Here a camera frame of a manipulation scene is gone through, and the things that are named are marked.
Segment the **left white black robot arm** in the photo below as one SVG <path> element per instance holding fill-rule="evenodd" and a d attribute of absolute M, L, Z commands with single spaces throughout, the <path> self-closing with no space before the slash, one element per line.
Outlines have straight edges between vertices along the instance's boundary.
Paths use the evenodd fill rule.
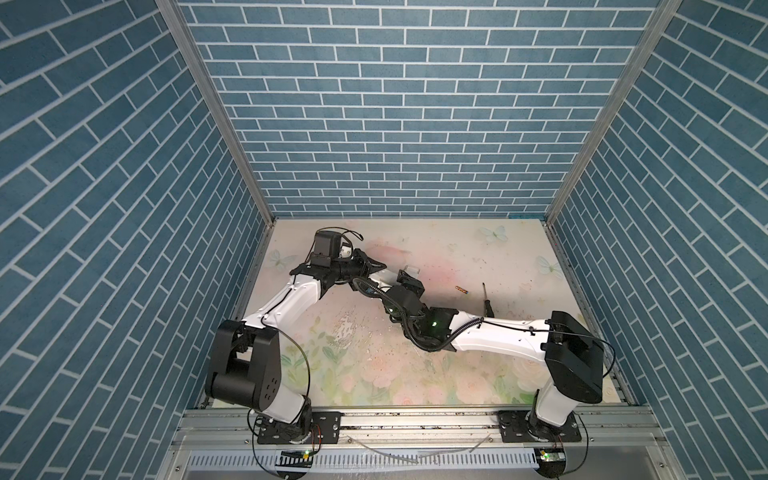
<path fill-rule="evenodd" d="M 247 407 L 275 422 L 308 427 L 309 395 L 282 384 L 280 338 L 327 291 L 387 268 L 360 249 L 349 256 L 311 254 L 290 271 L 287 284 L 256 313 L 222 322 L 215 334 L 204 384 L 215 400 Z"/>

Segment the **white remote control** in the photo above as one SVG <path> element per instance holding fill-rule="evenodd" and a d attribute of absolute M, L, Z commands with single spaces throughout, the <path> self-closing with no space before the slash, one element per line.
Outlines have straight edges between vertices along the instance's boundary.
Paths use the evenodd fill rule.
<path fill-rule="evenodd" d="M 413 277 L 418 277 L 418 276 L 420 275 L 420 269 L 419 269 L 418 267 L 415 267 L 415 266 L 412 266 L 412 265 L 406 265 L 406 266 L 403 268 L 403 270 L 404 270 L 404 271 L 405 271 L 407 274 L 409 274 L 409 275 L 411 275 L 411 276 L 413 276 Z"/>
<path fill-rule="evenodd" d="M 373 281 L 378 288 L 382 290 L 388 290 L 399 283 L 399 273 L 389 269 L 383 269 L 372 273 L 368 276 L 368 279 Z"/>

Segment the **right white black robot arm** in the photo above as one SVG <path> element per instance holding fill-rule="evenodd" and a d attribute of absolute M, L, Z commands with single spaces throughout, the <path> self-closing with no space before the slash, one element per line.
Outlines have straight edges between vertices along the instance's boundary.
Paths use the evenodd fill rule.
<path fill-rule="evenodd" d="M 482 315 L 429 307 L 421 301 L 422 283 L 404 271 L 392 284 L 371 277 L 355 284 L 360 293 L 380 300 L 405 338 L 424 352 L 490 352 L 544 367 L 548 379 L 534 396 L 530 429 L 561 429 L 577 406 L 603 401 L 604 357 L 613 349 L 567 312 L 505 320 L 493 317 L 488 306 Z"/>

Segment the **black yellow screwdriver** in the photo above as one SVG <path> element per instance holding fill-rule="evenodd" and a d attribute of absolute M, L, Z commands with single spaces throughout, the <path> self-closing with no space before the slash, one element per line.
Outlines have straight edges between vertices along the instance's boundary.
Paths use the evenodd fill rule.
<path fill-rule="evenodd" d="M 494 318 L 495 317 L 495 312 L 493 310 L 491 301 L 490 301 L 490 299 L 489 299 L 489 297 L 487 295 L 486 285 L 482 284 L 482 288 L 483 288 L 483 297 L 484 297 L 484 299 L 483 299 L 483 316 L 485 318 Z"/>

